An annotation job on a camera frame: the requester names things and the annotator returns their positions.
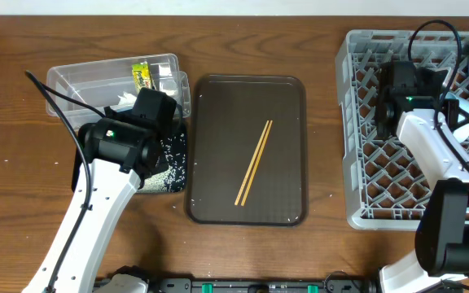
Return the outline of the light blue bowl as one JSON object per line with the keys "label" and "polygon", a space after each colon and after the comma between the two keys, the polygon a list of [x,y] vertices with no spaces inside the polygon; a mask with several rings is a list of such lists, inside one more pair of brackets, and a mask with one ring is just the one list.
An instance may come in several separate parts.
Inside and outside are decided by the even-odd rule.
{"label": "light blue bowl", "polygon": [[446,121],[450,131],[458,142],[464,142],[469,137],[469,102],[448,93],[445,96]]}

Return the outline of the green yellow snack wrapper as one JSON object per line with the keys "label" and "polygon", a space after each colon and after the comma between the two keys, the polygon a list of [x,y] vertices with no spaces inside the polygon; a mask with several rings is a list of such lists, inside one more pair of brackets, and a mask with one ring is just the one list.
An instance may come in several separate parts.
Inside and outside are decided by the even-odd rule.
{"label": "green yellow snack wrapper", "polygon": [[134,77],[134,85],[137,92],[143,88],[155,90],[156,86],[151,76],[148,62],[144,61],[132,65],[132,75]]}

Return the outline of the white tissue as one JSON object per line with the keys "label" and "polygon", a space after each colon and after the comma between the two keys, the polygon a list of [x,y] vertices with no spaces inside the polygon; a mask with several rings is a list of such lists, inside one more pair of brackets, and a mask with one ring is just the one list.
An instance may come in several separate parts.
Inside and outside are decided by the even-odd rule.
{"label": "white tissue", "polygon": [[134,94],[124,92],[118,95],[119,103],[116,105],[118,108],[130,109],[136,103],[137,96]]}

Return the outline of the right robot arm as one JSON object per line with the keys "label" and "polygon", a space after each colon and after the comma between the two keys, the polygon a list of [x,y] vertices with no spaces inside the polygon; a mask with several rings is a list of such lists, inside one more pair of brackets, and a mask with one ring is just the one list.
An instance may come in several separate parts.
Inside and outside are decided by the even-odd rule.
{"label": "right robot arm", "polygon": [[432,192],[414,250],[379,271],[382,292],[423,292],[469,278],[469,155],[442,107],[446,72],[409,61],[381,65],[375,123],[410,151]]}

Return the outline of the wooden chopstick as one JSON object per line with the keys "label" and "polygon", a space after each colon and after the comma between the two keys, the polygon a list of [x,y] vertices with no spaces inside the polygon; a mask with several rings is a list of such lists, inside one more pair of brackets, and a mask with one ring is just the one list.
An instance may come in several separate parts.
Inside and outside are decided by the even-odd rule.
{"label": "wooden chopstick", "polygon": [[248,168],[247,168],[247,171],[243,177],[243,181],[242,181],[242,184],[241,184],[241,187],[239,188],[239,192],[237,194],[237,197],[235,199],[235,202],[234,202],[234,205],[235,206],[238,206],[239,204],[241,204],[242,206],[244,205],[245,203],[245,199],[246,199],[246,194],[247,194],[247,191],[246,189],[248,188],[247,187],[247,184],[248,184],[248,181],[249,181],[249,178],[252,174],[252,169],[254,167],[254,164],[255,164],[255,161],[256,161],[256,158],[259,154],[259,151],[260,151],[260,148],[261,148],[261,145],[262,145],[262,142],[264,141],[264,138],[265,138],[265,135],[267,134],[268,132],[268,128],[269,126],[272,124],[272,122],[270,120],[267,120],[266,123],[265,123],[265,126],[261,132],[261,136],[258,140],[258,143],[256,145],[256,148],[253,152],[253,155],[252,155],[252,158],[250,160],[250,163],[248,165]]}
{"label": "wooden chopstick", "polygon": [[258,169],[258,167],[259,167],[259,164],[260,164],[260,161],[261,161],[261,157],[262,157],[262,155],[263,155],[263,152],[264,152],[264,149],[265,149],[265,146],[266,146],[268,137],[269,137],[269,135],[270,135],[270,130],[272,129],[272,126],[273,126],[273,123],[274,123],[272,120],[271,120],[271,122],[272,122],[272,124],[269,126],[268,132],[267,132],[267,134],[265,135],[264,141],[262,142],[262,145],[261,145],[259,154],[258,154],[258,156],[257,156],[257,158],[256,158],[254,167],[253,167],[253,169],[252,169],[252,174],[251,174],[251,176],[250,176],[250,178],[249,178],[249,181],[248,181],[248,184],[247,184],[247,187],[248,187],[248,188],[246,189],[247,194],[246,194],[246,199],[245,199],[244,205],[245,205],[246,202],[247,202],[248,195],[249,195],[250,190],[251,190],[251,188],[252,188],[252,183],[253,183],[254,178],[255,178],[255,176],[256,176],[256,171],[257,171],[257,169]]}

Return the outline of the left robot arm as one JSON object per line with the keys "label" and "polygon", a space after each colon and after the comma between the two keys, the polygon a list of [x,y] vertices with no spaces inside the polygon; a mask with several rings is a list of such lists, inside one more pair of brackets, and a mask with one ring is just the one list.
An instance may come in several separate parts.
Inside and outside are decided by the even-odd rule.
{"label": "left robot arm", "polygon": [[107,108],[76,138],[81,158],[73,197],[27,292],[90,292],[126,205],[146,179],[166,170],[161,139],[182,123],[176,103]]}

